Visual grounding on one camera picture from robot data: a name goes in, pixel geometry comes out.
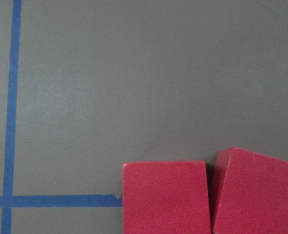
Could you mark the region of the red block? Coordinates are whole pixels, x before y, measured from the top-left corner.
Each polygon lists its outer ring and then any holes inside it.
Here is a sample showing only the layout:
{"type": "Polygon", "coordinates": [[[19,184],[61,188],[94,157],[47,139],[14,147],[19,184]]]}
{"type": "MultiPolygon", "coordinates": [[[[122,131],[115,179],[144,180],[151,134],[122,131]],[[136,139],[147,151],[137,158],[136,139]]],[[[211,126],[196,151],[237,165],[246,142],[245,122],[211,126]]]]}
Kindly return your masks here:
{"type": "Polygon", "coordinates": [[[127,162],[122,186],[123,233],[211,233],[203,161],[127,162]]]}
{"type": "Polygon", "coordinates": [[[288,161],[221,150],[209,194],[214,234],[288,234],[288,161]]]}

